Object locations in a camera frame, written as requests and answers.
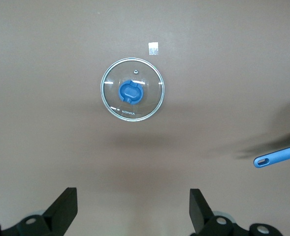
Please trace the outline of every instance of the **round transparent pot lid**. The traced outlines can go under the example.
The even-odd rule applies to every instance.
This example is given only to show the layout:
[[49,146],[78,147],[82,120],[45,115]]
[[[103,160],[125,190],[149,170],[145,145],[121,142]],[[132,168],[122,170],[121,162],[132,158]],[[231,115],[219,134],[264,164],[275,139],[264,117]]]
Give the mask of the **round transparent pot lid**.
[[152,116],[161,106],[164,82],[149,62],[126,58],[115,62],[105,72],[101,96],[107,109],[117,118],[140,121]]

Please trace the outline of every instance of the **blue handle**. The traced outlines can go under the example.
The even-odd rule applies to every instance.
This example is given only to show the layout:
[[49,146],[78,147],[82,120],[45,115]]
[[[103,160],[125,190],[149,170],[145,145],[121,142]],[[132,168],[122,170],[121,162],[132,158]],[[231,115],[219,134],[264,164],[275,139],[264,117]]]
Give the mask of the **blue handle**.
[[289,159],[290,159],[290,147],[257,157],[256,159],[254,159],[254,166],[256,168],[262,168]]

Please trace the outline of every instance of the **brand logo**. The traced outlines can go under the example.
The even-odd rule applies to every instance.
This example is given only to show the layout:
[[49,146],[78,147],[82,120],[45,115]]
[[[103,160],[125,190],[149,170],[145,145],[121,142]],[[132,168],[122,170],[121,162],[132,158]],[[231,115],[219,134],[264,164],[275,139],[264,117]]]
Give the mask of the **brand logo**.
[[122,111],[122,112],[129,115],[135,115],[135,112],[128,112],[128,111]]

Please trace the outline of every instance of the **beige surface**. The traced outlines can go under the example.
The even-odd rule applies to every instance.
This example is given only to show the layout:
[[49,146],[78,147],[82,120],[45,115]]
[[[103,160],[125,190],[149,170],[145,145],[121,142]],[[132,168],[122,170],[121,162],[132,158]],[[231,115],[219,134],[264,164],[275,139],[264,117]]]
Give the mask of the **beige surface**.
[[[159,42],[150,56],[148,43]],[[148,60],[165,101],[130,123],[104,107],[115,61]],[[290,236],[290,1],[0,1],[0,223],[69,186],[66,233],[188,236],[189,189],[247,229]]]

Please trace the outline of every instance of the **metal rim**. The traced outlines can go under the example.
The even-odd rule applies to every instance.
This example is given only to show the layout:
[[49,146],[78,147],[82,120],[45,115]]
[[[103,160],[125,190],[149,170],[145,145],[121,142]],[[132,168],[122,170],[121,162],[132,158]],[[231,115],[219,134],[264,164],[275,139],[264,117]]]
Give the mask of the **metal rim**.
[[[104,81],[107,77],[107,75],[110,73],[110,71],[117,65],[123,63],[123,62],[126,62],[126,61],[137,61],[137,62],[141,62],[141,63],[144,63],[145,65],[149,66],[150,68],[152,68],[154,70],[154,72],[157,74],[160,82],[161,82],[161,97],[160,97],[160,101],[158,103],[158,105],[156,106],[156,108],[150,112],[148,115],[144,116],[144,117],[141,117],[141,118],[135,118],[135,119],[132,119],[132,118],[125,118],[123,116],[120,116],[118,115],[117,113],[115,113],[111,107],[109,106],[109,104],[106,102],[106,99],[105,99],[105,96],[104,96]],[[125,58],[125,59],[121,59],[121,60],[118,60],[117,62],[113,63],[105,72],[105,74],[103,75],[102,77],[102,80],[101,80],[101,86],[100,86],[100,90],[101,90],[101,97],[102,97],[102,101],[103,103],[105,104],[106,108],[108,109],[108,111],[110,113],[112,113],[114,116],[116,116],[117,118],[119,119],[122,119],[122,120],[125,120],[125,121],[141,121],[141,120],[145,120],[149,117],[151,117],[154,113],[157,112],[157,110],[160,108],[162,102],[163,102],[163,98],[164,98],[164,81],[163,81],[163,78],[160,74],[160,72],[152,65],[150,64],[149,62],[143,60],[143,59],[139,59],[139,58]]]

